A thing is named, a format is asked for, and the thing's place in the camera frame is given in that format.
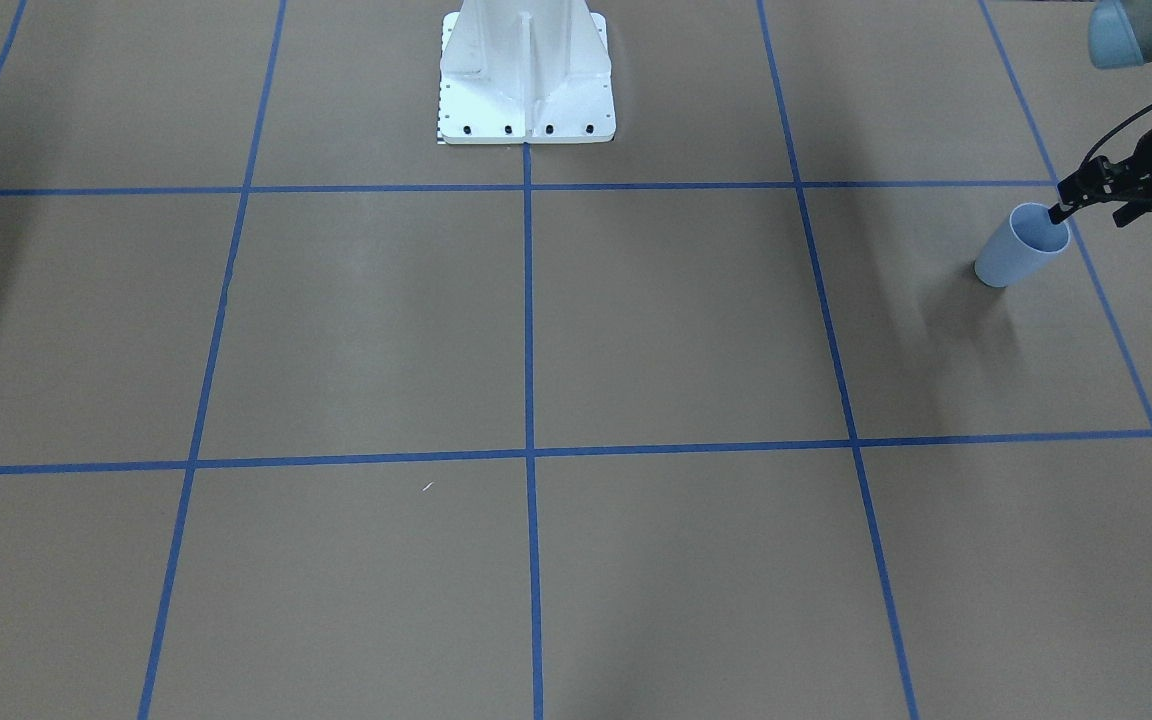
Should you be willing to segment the light blue plastic cup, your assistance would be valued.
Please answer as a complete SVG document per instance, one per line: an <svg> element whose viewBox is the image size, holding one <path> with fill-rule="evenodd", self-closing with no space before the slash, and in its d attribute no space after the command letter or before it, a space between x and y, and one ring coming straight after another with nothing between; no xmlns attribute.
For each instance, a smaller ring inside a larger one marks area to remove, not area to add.
<svg viewBox="0 0 1152 720"><path fill-rule="evenodd" d="M1001 290L1043 270L1071 241L1069 223L1052 222L1049 209L1038 202L1023 202L1011 209L975 258L975 276Z"/></svg>

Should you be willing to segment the white pedestal column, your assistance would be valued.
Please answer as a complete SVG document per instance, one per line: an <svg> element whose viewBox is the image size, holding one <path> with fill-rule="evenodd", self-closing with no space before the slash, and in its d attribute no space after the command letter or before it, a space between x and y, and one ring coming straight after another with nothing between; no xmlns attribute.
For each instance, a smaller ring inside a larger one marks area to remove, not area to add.
<svg viewBox="0 0 1152 720"><path fill-rule="evenodd" d="M614 141L608 29L585 1L463 1L442 18L435 138L447 145Z"/></svg>

